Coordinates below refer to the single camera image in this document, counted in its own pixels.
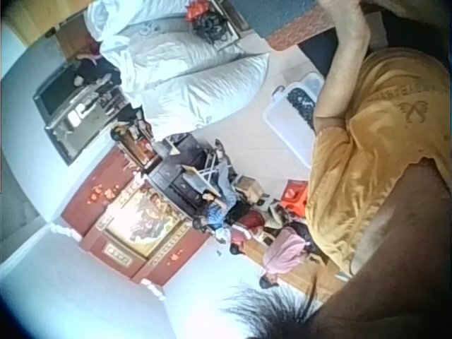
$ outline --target red altar cabinet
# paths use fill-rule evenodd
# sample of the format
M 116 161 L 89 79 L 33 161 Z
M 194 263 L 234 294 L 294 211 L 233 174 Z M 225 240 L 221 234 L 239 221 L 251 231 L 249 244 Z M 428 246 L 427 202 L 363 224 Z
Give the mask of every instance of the red altar cabinet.
M 163 286 L 208 236 L 165 192 L 135 175 L 118 148 L 95 168 L 63 212 L 80 246 L 135 283 Z

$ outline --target religious painting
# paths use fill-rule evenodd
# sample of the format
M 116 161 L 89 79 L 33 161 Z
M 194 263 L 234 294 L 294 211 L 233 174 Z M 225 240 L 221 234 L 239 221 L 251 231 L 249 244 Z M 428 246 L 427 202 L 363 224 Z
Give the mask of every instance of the religious painting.
M 131 192 L 129 199 L 110 209 L 107 232 L 138 255 L 148 258 L 175 231 L 183 217 L 151 187 Z

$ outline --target tile floor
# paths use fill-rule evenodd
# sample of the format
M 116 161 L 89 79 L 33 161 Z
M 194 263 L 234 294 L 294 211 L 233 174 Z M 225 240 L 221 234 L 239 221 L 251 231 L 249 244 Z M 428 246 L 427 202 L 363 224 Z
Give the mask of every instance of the tile floor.
M 309 168 L 265 123 L 263 111 L 279 85 L 299 81 L 316 69 L 297 46 L 276 52 L 257 34 L 247 35 L 240 45 L 248 53 L 270 52 L 268 75 L 261 91 L 241 111 L 195 131 L 194 135 L 211 145 L 219 138 L 238 173 L 257 179 L 267 194 L 280 198 L 287 180 L 307 180 Z

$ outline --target cardboard box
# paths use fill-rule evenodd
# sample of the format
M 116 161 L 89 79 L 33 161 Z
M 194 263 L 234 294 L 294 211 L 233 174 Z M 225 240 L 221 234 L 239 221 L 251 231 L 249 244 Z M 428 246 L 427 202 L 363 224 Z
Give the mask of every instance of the cardboard box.
M 235 189 L 242 192 L 250 203 L 257 203 L 263 195 L 263 189 L 257 180 L 245 176 L 240 177 Z

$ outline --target red stool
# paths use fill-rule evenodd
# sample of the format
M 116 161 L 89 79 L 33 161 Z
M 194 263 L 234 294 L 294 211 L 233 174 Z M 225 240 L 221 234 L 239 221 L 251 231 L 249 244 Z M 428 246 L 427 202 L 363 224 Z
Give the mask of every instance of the red stool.
M 308 182 L 289 180 L 281 196 L 281 206 L 299 217 L 306 215 L 305 209 L 308 198 Z

